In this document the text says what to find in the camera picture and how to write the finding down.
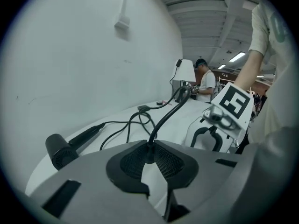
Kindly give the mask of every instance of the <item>black slot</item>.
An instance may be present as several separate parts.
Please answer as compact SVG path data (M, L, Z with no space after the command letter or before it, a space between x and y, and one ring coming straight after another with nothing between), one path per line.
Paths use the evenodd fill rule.
M177 200L173 194L172 190L168 190L167 194L167 206L165 210L165 214L163 216L166 222L173 222L186 214L190 211L183 205L179 205Z
M225 159L217 159L215 162L219 163L219 164L222 164L222 165L225 165L225 166L232 167L232 168L234 168L237 165L237 162L230 161L230 160L225 160Z
M78 181L67 180L43 205L48 213L59 218L65 210L70 200L73 198L81 183Z

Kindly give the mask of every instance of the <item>ceiling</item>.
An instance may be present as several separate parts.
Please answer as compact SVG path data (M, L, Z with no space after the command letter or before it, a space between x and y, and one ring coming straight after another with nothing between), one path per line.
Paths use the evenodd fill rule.
M238 74L248 57L251 43L251 11L259 0L162 0L177 23L183 44L183 58L199 58L212 69L226 64L224 71ZM229 62L239 52L246 55ZM270 83L275 67L262 64L260 80Z

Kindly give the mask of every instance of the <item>man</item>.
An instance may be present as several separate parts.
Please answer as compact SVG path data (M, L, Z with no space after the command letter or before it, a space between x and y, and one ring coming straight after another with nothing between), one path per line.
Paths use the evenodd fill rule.
M200 82L200 87L196 91L196 100L210 104L211 96L216 85L215 75L213 72L211 72L204 59L198 59L196 61L195 69L197 69L198 74L203 75Z
M285 68L289 64L294 64L297 59L292 34L283 18L267 0L261 0L260 4L253 9L252 28L249 57L235 81L235 84L244 90L249 89L255 82L263 60L264 63L267 63L270 56L274 56L276 59L275 81L277 81ZM270 104L269 99L264 103L264 106L249 129L249 143L263 141L267 134L284 126L278 120L277 112L273 103Z
M261 101L260 96L259 96L259 94L257 93L257 94L256 94L256 97L254 98L254 105L255 105L255 107L256 107L256 112L257 112L257 110L258 110L260 101Z

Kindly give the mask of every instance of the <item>ceiling light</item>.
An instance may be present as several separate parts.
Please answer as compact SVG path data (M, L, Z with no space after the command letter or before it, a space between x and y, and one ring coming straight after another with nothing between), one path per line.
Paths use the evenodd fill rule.
M234 62L234 61L238 60L239 58L241 58L245 54L246 53L244 53L244 52L240 52L238 55L236 55L232 59L230 59L229 62Z
M225 64L222 64L218 69L222 69L223 67L225 67L226 65Z

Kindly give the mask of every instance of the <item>cap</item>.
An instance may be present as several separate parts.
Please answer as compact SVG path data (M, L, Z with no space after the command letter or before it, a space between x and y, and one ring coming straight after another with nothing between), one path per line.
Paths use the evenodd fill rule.
M200 65L206 65L207 66L207 63L204 59L198 59L195 63L194 68L198 68Z

